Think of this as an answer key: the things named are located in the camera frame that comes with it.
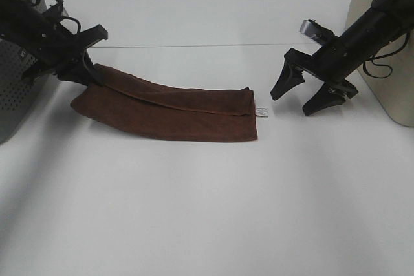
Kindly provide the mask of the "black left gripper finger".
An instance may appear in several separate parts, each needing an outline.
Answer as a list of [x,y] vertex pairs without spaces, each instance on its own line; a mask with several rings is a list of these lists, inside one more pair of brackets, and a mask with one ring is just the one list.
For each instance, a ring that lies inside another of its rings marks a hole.
[[80,85],[89,85],[89,74],[81,63],[69,63],[58,71],[58,79]]
[[83,66],[87,72],[88,78],[90,82],[93,82],[97,85],[103,85],[104,79],[101,73],[95,68],[94,64],[91,61],[91,58],[87,52],[84,50],[83,53]]

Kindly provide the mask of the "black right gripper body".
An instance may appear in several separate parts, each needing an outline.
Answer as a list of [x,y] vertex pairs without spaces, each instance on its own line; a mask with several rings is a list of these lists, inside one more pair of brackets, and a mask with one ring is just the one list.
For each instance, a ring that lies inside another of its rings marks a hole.
[[342,39],[330,41],[312,55],[291,48],[284,58],[302,73],[306,72],[342,93],[343,98],[352,98],[358,93],[347,81],[348,75],[358,67],[358,50]]

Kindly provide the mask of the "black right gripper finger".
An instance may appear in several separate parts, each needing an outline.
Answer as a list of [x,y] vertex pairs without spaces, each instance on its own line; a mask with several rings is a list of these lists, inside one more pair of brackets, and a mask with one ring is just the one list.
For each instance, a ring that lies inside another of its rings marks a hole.
[[343,104],[343,95],[328,84],[323,84],[318,92],[303,106],[303,112],[310,116],[320,110]]
[[270,91],[271,98],[278,100],[290,89],[304,82],[302,71],[297,69],[294,64],[284,62],[281,74]]

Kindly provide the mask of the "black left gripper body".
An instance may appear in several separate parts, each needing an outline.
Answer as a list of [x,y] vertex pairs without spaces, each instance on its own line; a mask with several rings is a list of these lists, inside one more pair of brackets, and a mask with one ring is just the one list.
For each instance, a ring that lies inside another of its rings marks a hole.
[[27,52],[36,58],[36,62],[22,73],[21,79],[33,82],[47,74],[53,74],[58,78],[59,69],[69,63],[81,63],[83,65],[84,50],[107,38],[106,29],[102,25],[96,25],[79,34],[70,36],[64,42],[48,45],[37,44],[27,47]]

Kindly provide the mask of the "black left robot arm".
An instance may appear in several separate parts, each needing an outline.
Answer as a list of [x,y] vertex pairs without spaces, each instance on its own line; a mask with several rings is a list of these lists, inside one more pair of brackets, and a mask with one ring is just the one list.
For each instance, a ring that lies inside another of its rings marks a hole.
[[102,85],[87,49],[108,39],[102,25],[82,30],[80,22],[63,15],[63,0],[1,0],[1,39],[36,58],[21,75],[34,82],[53,74],[61,81]]

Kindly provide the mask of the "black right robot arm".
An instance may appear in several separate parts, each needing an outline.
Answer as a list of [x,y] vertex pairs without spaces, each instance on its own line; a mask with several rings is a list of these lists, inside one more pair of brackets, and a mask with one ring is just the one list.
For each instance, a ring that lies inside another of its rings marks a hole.
[[303,83],[307,72],[323,82],[319,91],[303,106],[309,116],[328,107],[345,103],[357,95],[356,87],[347,81],[348,75],[366,61],[379,59],[378,52],[401,36],[410,37],[413,30],[413,0],[373,0],[341,36],[336,36],[313,20],[302,22],[300,32],[320,44],[312,55],[294,48],[285,61],[270,95],[278,100],[295,86]]

